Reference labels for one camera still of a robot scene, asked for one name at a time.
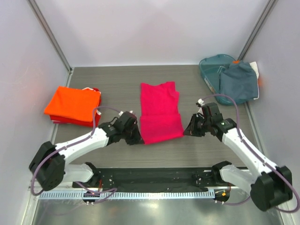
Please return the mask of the pink t shirt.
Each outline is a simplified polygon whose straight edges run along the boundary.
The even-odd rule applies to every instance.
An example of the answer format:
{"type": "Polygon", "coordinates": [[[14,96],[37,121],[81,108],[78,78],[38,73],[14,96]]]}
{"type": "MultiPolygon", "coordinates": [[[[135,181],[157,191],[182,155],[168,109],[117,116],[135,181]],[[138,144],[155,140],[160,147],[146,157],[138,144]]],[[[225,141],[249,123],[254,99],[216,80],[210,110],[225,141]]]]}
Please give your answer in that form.
{"type": "Polygon", "coordinates": [[[180,93],[174,81],[159,85],[140,85],[140,132],[145,144],[155,144],[183,137],[178,110],[180,93]]]}

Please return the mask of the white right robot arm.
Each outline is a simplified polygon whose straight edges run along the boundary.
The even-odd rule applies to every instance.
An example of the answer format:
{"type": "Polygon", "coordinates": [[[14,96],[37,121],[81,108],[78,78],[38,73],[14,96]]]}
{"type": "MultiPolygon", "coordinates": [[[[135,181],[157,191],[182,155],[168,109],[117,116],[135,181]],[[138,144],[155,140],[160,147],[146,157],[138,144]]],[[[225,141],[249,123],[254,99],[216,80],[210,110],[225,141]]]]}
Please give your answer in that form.
{"type": "Polygon", "coordinates": [[[199,99],[196,105],[199,111],[192,115],[183,134],[202,137],[210,133],[229,147],[248,169],[245,172],[228,161],[215,164],[211,168],[214,184],[237,186],[261,211],[277,207],[295,196],[291,171],[286,166],[279,167],[249,142],[238,120],[224,119],[216,103],[204,103],[199,99]]]}

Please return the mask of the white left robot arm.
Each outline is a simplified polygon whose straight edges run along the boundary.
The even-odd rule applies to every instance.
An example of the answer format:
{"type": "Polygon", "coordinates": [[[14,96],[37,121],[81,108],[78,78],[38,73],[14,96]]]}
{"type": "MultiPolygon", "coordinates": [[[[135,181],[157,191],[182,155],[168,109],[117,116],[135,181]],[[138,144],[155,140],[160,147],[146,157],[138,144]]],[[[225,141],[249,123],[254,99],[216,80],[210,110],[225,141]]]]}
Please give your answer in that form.
{"type": "Polygon", "coordinates": [[[47,141],[40,146],[29,165],[32,180],[37,181],[43,191],[50,191],[61,183],[69,182],[75,188],[81,185],[96,188],[101,182],[100,171],[90,162],[81,165],[74,165],[72,162],[122,139],[128,145],[144,143],[137,117],[132,112],[120,112],[112,121],[102,123],[90,133],[68,142],[52,144],[47,141]]]}

